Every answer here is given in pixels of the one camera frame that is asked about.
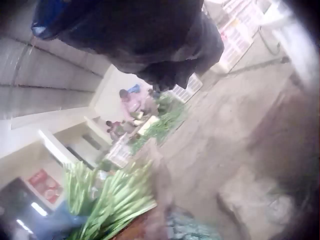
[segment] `poster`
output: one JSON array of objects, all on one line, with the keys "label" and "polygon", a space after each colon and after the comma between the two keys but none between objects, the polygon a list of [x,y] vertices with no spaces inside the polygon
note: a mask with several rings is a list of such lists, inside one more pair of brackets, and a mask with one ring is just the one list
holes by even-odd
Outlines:
[{"label": "poster", "polygon": [[62,193],[62,187],[47,172],[41,169],[28,182],[50,203],[54,204]]}]

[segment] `plastic crate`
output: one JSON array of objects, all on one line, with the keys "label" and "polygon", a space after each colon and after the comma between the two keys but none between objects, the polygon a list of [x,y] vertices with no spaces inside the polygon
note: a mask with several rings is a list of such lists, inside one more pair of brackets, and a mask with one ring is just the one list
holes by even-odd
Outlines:
[{"label": "plastic crate", "polygon": [[249,49],[253,39],[237,18],[232,18],[219,32],[225,49],[218,65],[228,73]]},{"label": "plastic crate", "polygon": [[195,95],[197,91],[200,90],[202,85],[203,83],[200,81],[200,79],[195,74],[192,74],[188,80],[186,89],[176,85],[174,89],[169,92],[181,102],[186,103],[192,98],[193,95]]},{"label": "plastic crate", "polygon": [[112,146],[106,158],[120,168],[124,168],[128,164],[128,158],[131,156],[131,149],[127,145],[129,138],[125,133],[121,138]]},{"label": "plastic crate", "polygon": [[233,18],[237,18],[245,27],[250,37],[258,31],[263,13],[252,0],[232,0],[223,10]]}]

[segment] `leafy vegetable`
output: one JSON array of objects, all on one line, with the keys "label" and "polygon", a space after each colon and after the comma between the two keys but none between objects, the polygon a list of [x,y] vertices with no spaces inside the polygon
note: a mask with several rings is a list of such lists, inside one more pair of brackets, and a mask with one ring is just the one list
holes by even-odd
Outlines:
[{"label": "leafy vegetable", "polygon": [[167,112],[161,115],[159,117],[160,120],[153,123],[147,129],[143,136],[140,136],[139,139],[131,144],[132,155],[135,155],[136,152],[148,141],[149,138],[156,138],[158,143],[163,141],[169,131],[174,128],[180,121],[180,117],[184,112],[184,105],[169,96],[165,96],[163,99],[160,99],[159,104],[161,102],[162,105],[166,106]]},{"label": "leafy vegetable", "polygon": [[66,191],[71,213],[79,214],[90,205],[92,207],[86,224],[72,232],[67,240],[109,240],[135,217],[154,208],[156,202],[149,186],[150,165],[138,168],[132,164],[129,169],[120,169],[113,176],[107,176],[94,201],[90,193],[96,170],[90,171],[82,162],[68,165]]}]

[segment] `fluorescent light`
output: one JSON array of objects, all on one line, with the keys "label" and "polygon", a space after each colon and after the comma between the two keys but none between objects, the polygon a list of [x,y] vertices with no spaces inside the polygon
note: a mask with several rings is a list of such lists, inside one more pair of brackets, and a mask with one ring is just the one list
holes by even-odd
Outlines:
[{"label": "fluorescent light", "polygon": [[47,212],[43,210],[42,207],[40,207],[37,203],[32,203],[31,206],[38,212],[40,213],[41,216],[47,216]]},{"label": "fluorescent light", "polygon": [[33,232],[32,232],[26,225],[24,225],[24,223],[23,223],[21,220],[17,219],[17,223],[18,223],[21,227],[23,227],[25,230],[27,230],[30,234],[33,234]]}]

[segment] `green leaves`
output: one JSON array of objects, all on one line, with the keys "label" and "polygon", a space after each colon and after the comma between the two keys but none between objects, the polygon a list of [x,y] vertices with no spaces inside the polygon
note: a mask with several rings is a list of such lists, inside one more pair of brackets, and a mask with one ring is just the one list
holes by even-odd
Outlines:
[{"label": "green leaves", "polygon": [[91,188],[97,170],[91,171],[82,162],[66,169],[66,191],[71,213],[90,212],[86,224],[74,231],[68,240],[109,240],[135,217],[156,206],[149,186],[149,167],[120,169],[108,176],[101,195],[92,201]]}]

